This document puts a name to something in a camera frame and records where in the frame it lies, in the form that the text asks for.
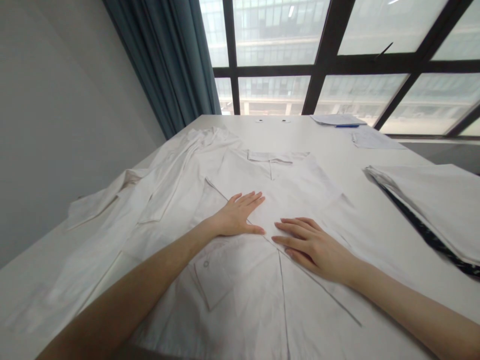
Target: navy patterned fabric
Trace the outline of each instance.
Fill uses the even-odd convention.
[[[418,231],[420,236],[431,248],[435,249],[439,253],[444,254],[452,263],[455,264],[461,272],[475,277],[480,280],[480,266],[475,266],[467,262],[460,260],[444,243],[418,218],[413,212],[410,211],[395,195],[393,195],[386,187],[378,184],[398,209],[406,216],[413,227]]]

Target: white shirt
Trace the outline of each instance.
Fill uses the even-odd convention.
[[[375,246],[371,234],[355,222],[353,207],[309,154],[227,150],[218,171],[207,175],[190,228],[233,194],[251,190],[266,197],[248,218],[266,236],[214,239],[168,289],[133,336],[134,343],[201,359],[424,358],[367,300],[307,275],[270,241],[281,234],[273,224],[280,217],[312,217],[356,255],[405,280],[386,254],[370,251]],[[330,212],[338,220],[332,228],[324,216]],[[351,225],[340,224],[343,234],[333,229],[351,219]],[[392,346],[409,349],[392,353]]]
[[[120,188],[114,195],[119,201],[104,226],[67,260],[57,279],[19,306],[10,327],[58,333],[120,251],[144,260],[232,195],[255,190],[266,200],[249,221],[266,236],[214,239],[169,287],[132,341],[163,354],[204,359],[425,356],[367,300],[299,267],[271,242],[281,234],[274,221],[311,217],[355,255],[405,282],[313,156],[235,151],[239,139],[220,129],[191,131],[165,145],[142,177],[111,187]],[[101,211],[98,204],[113,191],[105,193],[97,194],[101,201],[85,201],[77,214],[87,221]],[[81,223],[82,216],[74,220]]]

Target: window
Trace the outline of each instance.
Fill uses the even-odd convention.
[[[222,0],[200,0],[200,9],[211,66],[214,68],[227,67],[229,55]]]
[[[240,77],[240,114],[301,115],[309,82],[310,76]]]
[[[472,125],[467,127],[461,134],[464,136],[480,136],[480,121],[476,120]]]
[[[200,0],[224,115],[480,139],[480,0]]]
[[[433,60],[477,59],[480,59],[480,0],[474,0],[433,57]]]
[[[233,0],[238,66],[313,64],[327,0]]]
[[[220,101],[222,115],[234,114],[234,97],[232,96],[232,84],[230,78],[222,77],[215,79],[216,92]]]
[[[406,78],[406,74],[328,75],[315,114],[352,114],[372,127]]]
[[[442,135],[479,100],[480,73],[422,74],[381,131]]]
[[[413,53],[447,0],[356,0],[339,55]]]

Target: dark fabric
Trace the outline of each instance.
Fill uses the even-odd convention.
[[[471,275],[480,280],[480,266],[475,266],[460,260],[444,243],[426,226],[410,209],[405,206],[395,195],[393,195],[386,187],[378,184],[387,196],[393,201],[398,209],[410,221],[417,230],[423,240],[439,253],[445,255],[457,268],[463,273]]]
[[[220,110],[199,0],[103,0],[167,139]]]

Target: white fabric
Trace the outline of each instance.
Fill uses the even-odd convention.
[[[10,316],[10,328],[52,337],[78,313],[120,251],[144,260],[232,195],[255,190],[266,200],[248,220],[266,235],[214,239],[131,341],[195,359],[423,358],[424,352],[367,300],[299,267],[271,241],[282,234],[275,221],[311,217],[355,255],[407,282],[316,159],[308,153],[235,149],[240,145],[236,136],[217,128],[176,136],[148,169],[130,173],[131,180],[121,176],[109,190],[77,202],[72,224],[119,198],[58,278]]]
[[[455,165],[369,166],[462,261],[480,265],[480,177]]]
[[[189,228],[214,214],[231,195],[253,187],[266,200],[248,220],[264,227],[266,235],[214,239],[143,322],[132,337],[135,344],[186,358],[270,359],[285,356],[286,337],[291,359],[425,358],[411,345],[392,354],[390,346],[402,349],[411,342],[401,330],[353,291],[311,273],[305,276],[306,270],[285,256],[283,247],[270,242],[272,235],[281,234],[273,226],[280,217],[310,216],[354,254],[407,283],[311,155],[227,150],[218,172],[207,180]],[[304,189],[312,196],[302,195]],[[276,328],[280,318],[273,318],[282,316],[285,329]],[[249,352],[260,344],[261,352]]]
[[[114,189],[119,189],[120,177],[114,181],[115,186],[109,187],[110,190],[94,194],[89,201],[78,202],[72,224],[86,221],[96,214],[98,204],[107,202],[103,201],[106,193],[119,197],[98,232],[66,259],[58,277],[39,285],[38,290],[16,308],[6,319],[6,326],[16,332],[37,332],[47,337],[60,332],[81,309],[131,237],[136,224],[162,217],[181,183],[180,179],[191,175],[185,174],[184,169],[190,168],[191,162],[198,161],[193,155],[208,152],[209,146],[215,148],[222,142],[224,146],[240,143],[236,136],[219,128],[191,131],[175,137],[160,149],[149,171],[132,172],[144,175],[134,181],[136,184],[114,193]]]

